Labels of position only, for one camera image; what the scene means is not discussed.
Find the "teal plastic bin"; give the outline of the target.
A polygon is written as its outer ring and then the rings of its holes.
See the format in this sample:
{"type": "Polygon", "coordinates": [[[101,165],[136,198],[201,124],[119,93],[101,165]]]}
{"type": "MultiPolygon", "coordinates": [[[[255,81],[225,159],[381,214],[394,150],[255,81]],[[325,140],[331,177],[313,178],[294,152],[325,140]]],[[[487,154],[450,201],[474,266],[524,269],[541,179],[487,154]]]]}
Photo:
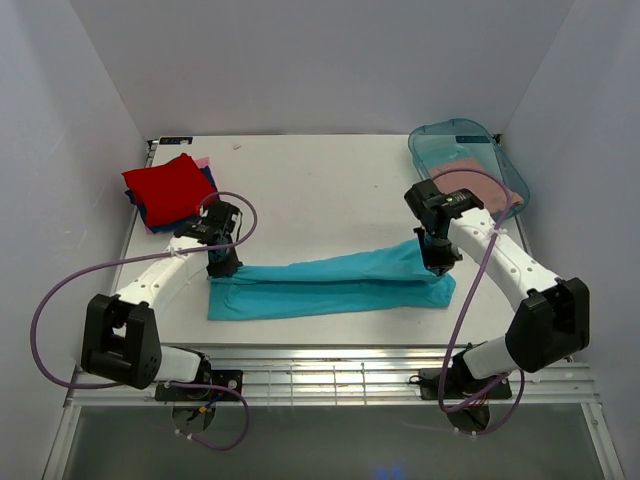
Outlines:
{"type": "Polygon", "coordinates": [[[423,179],[432,179],[428,169],[461,158],[475,158],[487,177],[512,196],[508,215],[519,214],[529,203],[529,188],[498,141],[479,123],[456,118],[416,128],[408,138],[413,165],[423,179]]]}

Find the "aluminium rail frame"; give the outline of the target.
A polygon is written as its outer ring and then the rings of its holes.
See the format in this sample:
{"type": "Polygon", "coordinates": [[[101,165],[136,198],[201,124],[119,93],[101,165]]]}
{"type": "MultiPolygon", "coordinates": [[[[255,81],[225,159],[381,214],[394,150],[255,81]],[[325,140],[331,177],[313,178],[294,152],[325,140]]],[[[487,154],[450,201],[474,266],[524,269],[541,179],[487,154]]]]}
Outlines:
{"type": "MultiPolygon", "coordinates": [[[[252,406],[387,406],[420,404],[409,379],[439,369],[442,348],[273,347],[200,345],[212,366],[243,373],[252,406]]],[[[587,364],[563,360],[534,374],[509,377],[525,404],[595,404],[600,395],[587,364]]]]}

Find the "blue label sticker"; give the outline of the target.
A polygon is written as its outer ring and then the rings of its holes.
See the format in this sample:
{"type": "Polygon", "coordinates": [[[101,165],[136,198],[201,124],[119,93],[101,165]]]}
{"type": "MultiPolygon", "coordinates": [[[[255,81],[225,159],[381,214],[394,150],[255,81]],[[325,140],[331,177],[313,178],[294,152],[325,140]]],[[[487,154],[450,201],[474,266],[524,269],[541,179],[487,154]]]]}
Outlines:
{"type": "Polygon", "coordinates": [[[158,140],[159,145],[191,145],[193,142],[192,137],[161,137],[158,140]]]}

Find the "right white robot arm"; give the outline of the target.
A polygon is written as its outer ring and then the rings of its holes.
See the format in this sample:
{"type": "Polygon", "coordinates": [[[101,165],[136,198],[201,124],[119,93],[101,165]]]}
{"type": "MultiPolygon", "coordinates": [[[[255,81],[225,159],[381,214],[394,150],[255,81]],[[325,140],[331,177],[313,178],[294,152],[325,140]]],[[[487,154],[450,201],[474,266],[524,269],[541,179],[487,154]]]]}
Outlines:
{"type": "Polygon", "coordinates": [[[501,374],[535,373],[587,348],[590,292],[582,280],[563,279],[541,266],[500,233],[468,189],[445,194],[423,180],[404,199],[420,223],[415,233],[426,270],[442,277],[469,256],[514,311],[504,335],[446,357],[433,381],[439,397],[482,392],[501,374]]]}

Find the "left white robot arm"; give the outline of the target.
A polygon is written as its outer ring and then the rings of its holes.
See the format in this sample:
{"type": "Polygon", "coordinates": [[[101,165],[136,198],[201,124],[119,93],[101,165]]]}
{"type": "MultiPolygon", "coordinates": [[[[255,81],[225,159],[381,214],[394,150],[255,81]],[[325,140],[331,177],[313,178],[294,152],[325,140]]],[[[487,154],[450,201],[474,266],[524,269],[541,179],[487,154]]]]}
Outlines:
{"type": "Polygon", "coordinates": [[[137,389],[154,382],[191,383],[201,376],[203,357],[163,346],[156,315],[201,272],[230,276],[241,266],[235,247],[238,207],[215,201],[195,221],[180,226],[165,256],[154,260],[112,296],[98,294],[87,306],[81,368],[137,389]]]}

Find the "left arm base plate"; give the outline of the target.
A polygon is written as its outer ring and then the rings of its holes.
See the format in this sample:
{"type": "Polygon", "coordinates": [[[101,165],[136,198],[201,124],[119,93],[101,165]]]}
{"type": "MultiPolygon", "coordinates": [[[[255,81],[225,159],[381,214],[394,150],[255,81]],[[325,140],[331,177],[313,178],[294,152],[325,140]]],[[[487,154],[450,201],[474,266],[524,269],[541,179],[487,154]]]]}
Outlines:
{"type": "Polygon", "coordinates": [[[207,403],[215,398],[219,401],[236,401],[237,396],[227,392],[233,390],[242,393],[244,372],[242,370],[211,370],[205,372],[197,384],[216,386],[211,388],[184,388],[171,383],[156,386],[154,399],[159,402],[201,402],[207,403]]]}

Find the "teal t shirt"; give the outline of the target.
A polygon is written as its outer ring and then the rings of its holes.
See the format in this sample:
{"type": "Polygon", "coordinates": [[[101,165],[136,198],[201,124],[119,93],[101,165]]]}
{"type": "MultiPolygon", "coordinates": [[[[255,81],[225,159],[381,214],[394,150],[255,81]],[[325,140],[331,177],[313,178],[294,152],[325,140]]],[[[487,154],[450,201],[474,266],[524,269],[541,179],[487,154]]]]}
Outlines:
{"type": "Polygon", "coordinates": [[[207,318],[252,321],[402,307],[445,309],[456,281],[425,269],[418,242],[209,279],[207,318]]]}

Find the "blue folded t shirt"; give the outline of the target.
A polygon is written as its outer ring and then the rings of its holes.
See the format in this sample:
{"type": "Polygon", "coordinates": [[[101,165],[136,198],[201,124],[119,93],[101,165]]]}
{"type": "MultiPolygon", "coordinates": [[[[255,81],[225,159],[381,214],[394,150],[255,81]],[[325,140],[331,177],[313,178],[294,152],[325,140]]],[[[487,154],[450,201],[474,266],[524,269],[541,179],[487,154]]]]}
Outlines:
{"type": "MultiPolygon", "coordinates": [[[[207,179],[209,184],[212,186],[214,190],[217,189],[214,177],[212,175],[211,169],[209,165],[200,165],[199,170],[202,175],[207,179]]],[[[164,223],[156,226],[150,226],[147,223],[147,209],[146,206],[142,203],[142,201],[134,195],[134,192],[130,189],[125,191],[125,195],[128,197],[130,203],[137,208],[140,218],[144,224],[146,232],[151,234],[160,234],[160,233],[171,233],[178,229],[182,224],[188,221],[194,221],[196,219],[196,215],[192,215],[189,217],[184,217],[172,223],[164,223]]]]}

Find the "pink folded t shirt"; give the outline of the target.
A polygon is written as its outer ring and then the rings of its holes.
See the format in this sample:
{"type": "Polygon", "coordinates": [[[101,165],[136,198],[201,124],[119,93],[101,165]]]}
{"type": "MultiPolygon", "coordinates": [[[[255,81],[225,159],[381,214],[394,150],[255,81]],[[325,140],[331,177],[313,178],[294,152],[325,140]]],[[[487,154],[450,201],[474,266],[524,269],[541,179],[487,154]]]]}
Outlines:
{"type": "Polygon", "coordinates": [[[195,163],[199,168],[208,167],[209,166],[209,158],[208,157],[202,157],[202,158],[196,159],[195,163]]]}

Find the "pink t shirt in bin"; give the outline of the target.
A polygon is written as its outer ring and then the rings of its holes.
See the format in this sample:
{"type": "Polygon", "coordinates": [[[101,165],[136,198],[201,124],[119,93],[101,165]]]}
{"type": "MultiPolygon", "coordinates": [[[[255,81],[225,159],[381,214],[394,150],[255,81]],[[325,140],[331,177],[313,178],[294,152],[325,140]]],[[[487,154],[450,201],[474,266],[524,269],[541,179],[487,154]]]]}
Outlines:
{"type": "Polygon", "coordinates": [[[461,158],[431,167],[428,174],[445,194],[461,189],[471,191],[494,216],[506,208],[507,198],[503,189],[487,177],[488,172],[475,158],[461,158]]]}

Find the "red folded t shirt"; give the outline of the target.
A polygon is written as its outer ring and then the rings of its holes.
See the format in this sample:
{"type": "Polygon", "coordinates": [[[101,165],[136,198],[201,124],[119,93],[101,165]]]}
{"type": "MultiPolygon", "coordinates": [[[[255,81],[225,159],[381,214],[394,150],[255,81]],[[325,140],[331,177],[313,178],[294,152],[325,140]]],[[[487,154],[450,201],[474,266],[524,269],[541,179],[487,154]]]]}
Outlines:
{"type": "Polygon", "coordinates": [[[150,226],[195,215],[201,202],[216,192],[186,153],[163,165],[129,170],[122,176],[127,190],[146,206],[150,226]]]}

